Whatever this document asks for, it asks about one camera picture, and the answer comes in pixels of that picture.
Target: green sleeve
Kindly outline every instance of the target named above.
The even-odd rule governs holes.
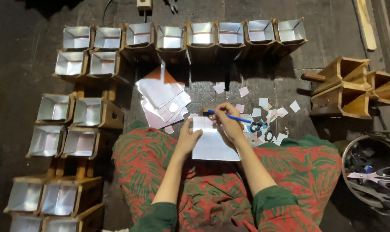
[[[262,212],[265,210],[289,205],[298,205],[297,198],[288,190],[276,185],[270,186],[264,188],[255,195],[252,213],[254,218],[259,221]]]
[[[130,229],[130,232],[175,231],[178,220],[177,205],[159,202],[150,205]]]

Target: pen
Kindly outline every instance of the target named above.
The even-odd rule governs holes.
[[[208,113],[215,113],[215,111],[213,110],[208,110]],[[238,118],[238,117],[234,117],[232,115],[229,115],[229,114],[226,114],[227,117],[229,117],[230,119],[234,119],[234,120],[237,120],[237,121],[241,121],[241,122],[245,122],[245,123],[249,123],[249,124],[252,124],[252,122],[250,120],[247,120],[247,119],[242,119],[242,118]]]

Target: dark floor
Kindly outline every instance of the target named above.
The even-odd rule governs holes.
[[[15,176],[44,173],[47,159],[25,159],[42,93],[67,94],[72,85],[52,78],[57,50],[62,47],[64,26],[114,26],[119,23],[140,23],[136,1],[114,0],[108,7],[105,23],[102,24],[106,0],[78,1],[3,0],[0,1],[0,231],[8,231],[10,217],[2,213]],[[148,21],[156,25],[185,25],[186,21],[243,21],[249,19],[280,20],[305,17],[306,37],[310,41],[286,57],[275,71],[266,71],[261,66],[241,69],[230,68],[194,70],[178,73],[174,77],[189,80],[186,92],[192,103],[191,113],[201,106],[213,107],[224,101],[245,104],[246,113],[251,113],[258,98],[269,98],[276,108],[288,107],[297,100],[302,110],[278,119],[279,133],[289,131],[290,137],[300,139],[305,133],[318,135],[330,141],[345,139],[372,129],[380,129],[373,121],[342,119],[337,121],[309,117],[309,97],[301,95],[311,89],[311,83],[302,81],[304,72],[316,72],[336,56],[364,58],[365,54],[357,26],[354,8],[349,0],[179,0],[179,13],[173,15],[162,0],[154,0],[154,11]],[[370,54],[373,69],[385,70],[381,45],[376,35],[378,48]],[[230,71],[228,92],[216,95],[213,82],[223,81]],[[249,95],[238,98],[238,89],[248,86]],[[125,111],[125,128],[136,119],[146,121],[135,90],[123,89],[118,96]],[[382,108],[390,130],[390,107]],[[181,124],[174,125],[178,131]],[[320,228],[323,231],[381,231],[387,227],[374,227],[371,222],[382,221],[377,214],[366,209],[356,200],[347,201],[345,189],[340,182],[325,210]],[[105,183],[105,229],[131,227],[131,217],[124,201],[122,190],[113,181]]]

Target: power strip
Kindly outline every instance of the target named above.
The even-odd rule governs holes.
[[[136,0],[138,11],[152,10],[152,0]]]

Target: hand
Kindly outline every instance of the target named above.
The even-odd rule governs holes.
[[[192,132],[192,128],[189,129],[189,124],[193,122],[193,119],[187,119],[181,128],[179,134],[178,143],[175,148],[175,152],[172,157],[176,157],[179,161],[184,162],[188,157],[188,154],[195,148],[198,139],[201,137],[203,131],[197,130]]]
[[[240,112],[230,103],[222,103],[218,105],[215,109],[215,115],[212,116],[212,120],[217,125],[222,125],[223,131],[228,139],[234,144],[246,141],[244,132],[241,128],[241,124],[227,117],[226,113],[229,115],[240,117]]]

